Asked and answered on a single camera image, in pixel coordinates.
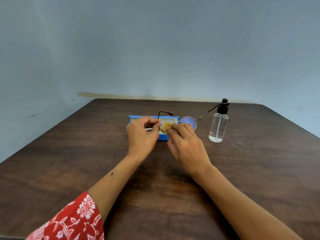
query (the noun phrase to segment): right hand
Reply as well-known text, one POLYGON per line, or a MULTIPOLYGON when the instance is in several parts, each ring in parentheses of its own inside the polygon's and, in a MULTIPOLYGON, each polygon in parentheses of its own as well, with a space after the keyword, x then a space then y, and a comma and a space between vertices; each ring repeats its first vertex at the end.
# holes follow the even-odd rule
POLYGON ((191 177, 203 175, 212 164, 202 140, 196 136, 188 123, 172 124, 171 128, 167 129, 167 145, 174 158, 191 177))

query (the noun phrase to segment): left hand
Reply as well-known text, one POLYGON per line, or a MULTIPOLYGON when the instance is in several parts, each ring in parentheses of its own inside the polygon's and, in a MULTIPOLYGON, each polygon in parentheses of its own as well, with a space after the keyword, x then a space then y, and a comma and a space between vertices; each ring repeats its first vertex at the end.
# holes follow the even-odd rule
POLYGON ((144 116, 127 125, 128 155, 138 156, 142 160, 146 159, 159 138, 160 123, 157 123, 157 120, 157 118, 144 116))

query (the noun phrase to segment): forearm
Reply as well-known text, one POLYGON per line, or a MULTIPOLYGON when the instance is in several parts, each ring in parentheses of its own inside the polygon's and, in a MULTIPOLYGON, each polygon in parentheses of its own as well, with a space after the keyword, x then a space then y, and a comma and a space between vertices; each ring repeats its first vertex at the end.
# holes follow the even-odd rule
POLYGON ((106 176, 92 186, 88 193, 98 207, 102 222, 105 222, 114 202, 143 159, 127 155, 106 176))
POLYGON ((242 240, 301 240, 284 223, 234 187, 214 166, 194 179, 242 240))

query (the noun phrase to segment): eyeglasses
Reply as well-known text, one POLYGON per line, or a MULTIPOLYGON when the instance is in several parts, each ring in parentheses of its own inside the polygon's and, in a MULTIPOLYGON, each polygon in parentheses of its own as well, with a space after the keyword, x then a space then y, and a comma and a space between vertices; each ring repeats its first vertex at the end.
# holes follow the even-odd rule
MULTIPOLYGON (((180 123, 189 123, 193 130, 195 130, 197 128, 197 125, 198 125, 198 121, 201 120, 205 115, 207 115, 208 113, 210 113, 213 109, 217 108, 218 106, 220 105, 226 105, 228 106, 230 103, 220 103, 216 106, 214 106, 212 109, 210 109, 207 113, 205 113, 204 115, 200 116, 198 119, 195 119, 194 117, 191 117, 191 116, 186 116, 186 117, 183 117, 180 121, 177 121, 177 122, 180 122, 180 123)), ((174 116, 174 113, 173 112, 170 112, 170 111, 164 111, 164 110, 160 110, 159 113, 158 113, 158 120, 157 120, 157 123, 159 121, 159 117, 160 117, 160 113, 163 112, 163 113, 167 113, 171 116, 174 116)), ((160 127, 160 130, 162 131, 162 126, 164 125, 165 122, 169 122, 170 124, 173 124, 173 123, 177 123, 176 121, 174 121, 173 119, 163 119, 161 120, 162 122, 162 125, 160 127)))

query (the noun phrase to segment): clear plastic bottle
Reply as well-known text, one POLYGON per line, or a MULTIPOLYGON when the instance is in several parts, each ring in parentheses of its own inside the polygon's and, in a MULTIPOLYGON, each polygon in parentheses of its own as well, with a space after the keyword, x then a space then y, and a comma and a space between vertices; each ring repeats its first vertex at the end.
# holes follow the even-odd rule
MULTIPOLYGON (((222 100, 222 103, 226 102, 228 102, 228 100, 224 98, 222 100)), ((214 114, 209 133, 210 141, 217 143, 222 142, 229 119, 229 117, 227 116, 228 108, 229 107, 227 105, 222 104, 218 107, 217 113, 214 114)))

